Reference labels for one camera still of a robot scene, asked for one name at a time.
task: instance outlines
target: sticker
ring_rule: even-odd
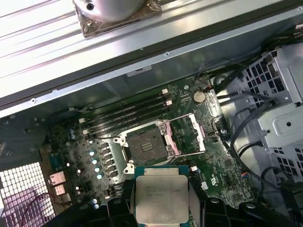
[[[151,70],[151,69],[152,69],[152,66],[151,66],[151,65],[150,65],[150,66],[146,66],[146,67],[143,67],[143,68],[141,68],[141,69],[138,69],[138,70],[135,70],[135,71],[132,71],[132,72],[127,73],[127,76],[128,76],[128,77],[132,77],[132,76],[134,76],[134,75],[140,74],[140,73],[142,73],[142,72],[146,72],[146,71]]]
[[[205,181],[201,183],[201,188],[202,188],[203,191],[208,189],[207,183]]]

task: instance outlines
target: green circuit board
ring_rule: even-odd
[[[123,170],[126,168],[127,161],[122,152],[120,144],[114,143],[113,139],[95,140],[90,143],[83,135],[84,126],[80,125],[78,119],[84,117],[92,119],[104,112],[108,112],[139,100],[159,94],[163,89],[167,89],[172,104],[169,111],[150,119],[143,119],[140,124],[145,124],[156,119],[172,120],[172,137],[181,154],[189,156],[179,157],[177,163],[191,163],[196,167],[195,176],[200,179],[201,190],[204,190],[208,196],[223,199],[227,204],[237,208],[238,205],[245,201],[245,197],[252,199],[250,187],[244,182],[243,195],[240,189],[241,167],[231,158],[222,140],[229,139],[228,126],[216,98],[214,91],[211,89],[208,79],[197,79],[189,77],[172,82],[168,85],[155,88],[153,90],[135,95],[125,100],[104,106],[95,111],[90,111],[76,119],[70,119],[58,125],[49,128],[48,137],[52,145],[51,159],[58,157],[58,161],[51,161],[54,172],[63,169],[66,172],[67,188],[72,197],[72,201],[90,200],[97,198],[98,201],[104,199],[104,192],[111,185],[122,183],[125,179],[131,179],[133,175],[126,175]],[[203,91],[205,100],[195,102],[194,95],[197,91]],[[203,131],[205,153],[190,155],[199,151],[199,142],[197,140],[197,130],[193,127],[188,114],[194,114],[196,122]],[[102,137],[116,136],[121,132],[131,128],[123,126]],[[112,159],[115,161],[116,177],[105,177],[100,180],[96,179],[97,174],[94,171],[96,166],[106,169],[105,163],[102,162],[102,156],[98,154],[101,144],[108,143],[111,150]],[[94,157],[89,155],[90,151],[96,151]],[[98,159],[97,165],[92,164],[92,159]],[[73,163],[66,168],[66,163]],[[81,166],[84,171],[76,174],[76,170]],[[90,190],[77,194],[75,187],[88,182]]]

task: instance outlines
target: red wire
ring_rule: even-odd
[[[43,197],[44,195],[49,195],[49,196],[53,199],[53,195],[50,194],[50,193],[48,193],[48,192],[44,192],[44,193],[38,195],[37,197],[35,197],[35,198],[33,199],[33,201],[31,201],[31,202],[28,204],[27,208],[25,209],[25,211],[24,211],[24,213],[23,213],[23,215],[22,215],[22,218],[21,218],[20,227],[23,227],[23,222],[24,222],[25,214],[27,213],[27,211],[28,211],[28,209],[30,208],[30,206],[31,206],[36,200],[40,199],[40,198]],[[55,202],[54,199],[53,199],[53,202],[56,203],[56,204],[59,204],[59,205],[64,205],[64,204]]]

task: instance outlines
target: chip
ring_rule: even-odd
[[[225,167],[230,167],[232,166],[232,161],[230,159],[227,159],[224,161]]]
[[[150,161],[167,157],[165,143],[158,127],[128,138],[134,163],[144,166]]]
[[[233,201],[239,201],[241,199],[241,196],[239,193],[232,195],[232,200]]]

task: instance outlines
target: screw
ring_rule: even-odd
[[[86,8],[88,9],[88,10],[93,10],[94,9],[94,4],[92,4],[92,3],[89,3],[89,4],[87,4],[86,5]]]
[[[227,134],[227,130],[226,129],[221,129],[221,133],[223,134],[223,135],[226,135]]]
[[[256,208],[256,206],[252,203],[247,203],[246,207],[249,208],[249,209],[255,209]]]
[[[212,198],[212,199],[210,199],[210,202],[212,202],[212,203],[219,203],[219,200],[217,200],[215,198]]]

